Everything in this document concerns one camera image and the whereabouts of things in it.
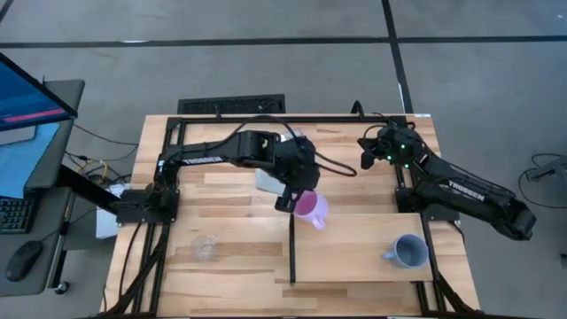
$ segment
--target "mug handle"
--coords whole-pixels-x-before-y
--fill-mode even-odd
[[[392,259],[394,257],[396,257],[396,254],[392,252],[382,254],[382,258],[384,259]]]
[[[318,230],[324,230],[326,227],[325,221],[323,219],[314,218],[312,220],[312,223]]]

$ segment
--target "computer mouse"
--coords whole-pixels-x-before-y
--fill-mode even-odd
[[[8,261],[6,266],[6,278],[11,282],[24,279],[29,270],[34,266],[37,257],[42,253],[41,242],[31,240],[22,245]]]

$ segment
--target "desk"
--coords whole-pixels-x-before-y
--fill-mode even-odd
[[[431,118],[408,117],[425,142],[439,152]],[[152,181],[166,122],[167,116],[146,117],[132,176],[134,188],[141,189]],[[361,149],[356,138],[369,125],[319,122],[291,126],[300,128],[320,153],[358,168]],[[236,126],[190,124],[185,143],[221,140]],[[279,124],[254,123],[245,129],[284,132]],[[406,218],[404,214],[393,214],[398,211],[393,197],[397,180],[391,166],[377,162],[372,169],[358,172],[357,177],[348,178],[322,170],[317,190],[329,201],[330,216],[391,214],[393,218]],[[253,170],[230,164],[184,167],[179,180],[182,199],[169,236],[158,315],[420,314],[416,288],[410,282],[290,285],[289,215],[274,210],[275,195],[256,190]],[[460,235],[446,222],[430,225],[441,273],[465,302],[478,307]],[[118,234],[106,282],[109,305],[117,301],[124,256],[135,227],[127,225]],[[145,229],[143,225],[134,241],[125,287],[139,269]],[[205,240],[216,243],[216,255],[210,260],[198,254],[198,244]],[[143,311],[148,309],[152,283],[150,275],[144,289]]]

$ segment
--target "yellow wire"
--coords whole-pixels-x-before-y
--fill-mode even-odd
[[[79,166],[79,168],[77,168],[77,173],[78,173],[79,171],[82,171],[82,170],[83,170],[86,166],[88,166],[89,164],[91,164],[91,163],[96,163],[96,162],[102,164],[102,165],[105,167],[105,170],[103,171],[103,176],[102,176],[102,178],[98,181],[98,183],[103,182],[104,179],[106,178],[106,173],[108,172],[108,164],[106,164],[106,162],[103,161],[103,160],[101,160],[101,159],[100,159],[100,160],[92,160],[92,159],[87,159],[87,160],[85,160],[85,163],[82,164],[81,166]]]

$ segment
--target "wooden board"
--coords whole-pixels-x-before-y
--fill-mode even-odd
[[[165,115],[146,117],[132,176],[134,188],[141,189],[151,182],[166,121]],[[438,152],[431,118],[415,117],[412,121],[426,143]],[[322,171],[317,190],[329,200],[330,214],[390,214],[397,211],[392,194],[396,186],[392,167],[380,162],[369,171],[359,169],[361,150],[355,141],[368,125],[291,125],[301,128],[314,141],[319,152],[334,160],[344,161],[359,171],[355,178]],[[221,140],[236,126],[190,125],[185,141],[198,143]],[[252,124],[246,128],[284,132],[279,124]],[[274,195],[255,189],[253,174],[253,170],[228,164],[181,169],[182,200],[178,220],[169,237],[158,315],[419,314],[416,290],[411,283],[290,286],[288,216],[273,209]],[[462,241],[458,233],[446,223],[444,225],[446,227],[431,230],[436,249],[438,245],[442,247],[438,254],[457,256],[460,261],[455,263],[441,259],[439,266],[450,274],[446,275],[450,284],[458,279],[455,290],[475,307],[478,302]],[[109,307],[118,298],[120,273],[134,228],[134,225],[128,225],[120,229],[118,234],[106,283]],[[125,288],[137,274],[144,235],[145,225],[133,244],[124,280]],[[209,261],[195,258],[195,246],[203,242],[202,237],[216,241],[217,254]],[[456,279],[452,277],[454,274],[458,275]],[[152,283],[151,274],[144,289],[142,310],[148,309]]]
[[[402,235],[423,238],[419,214],[332,214],[325,230],[296,220],[298,283],[432,280],[429,263],[404,269],[380,257]]]

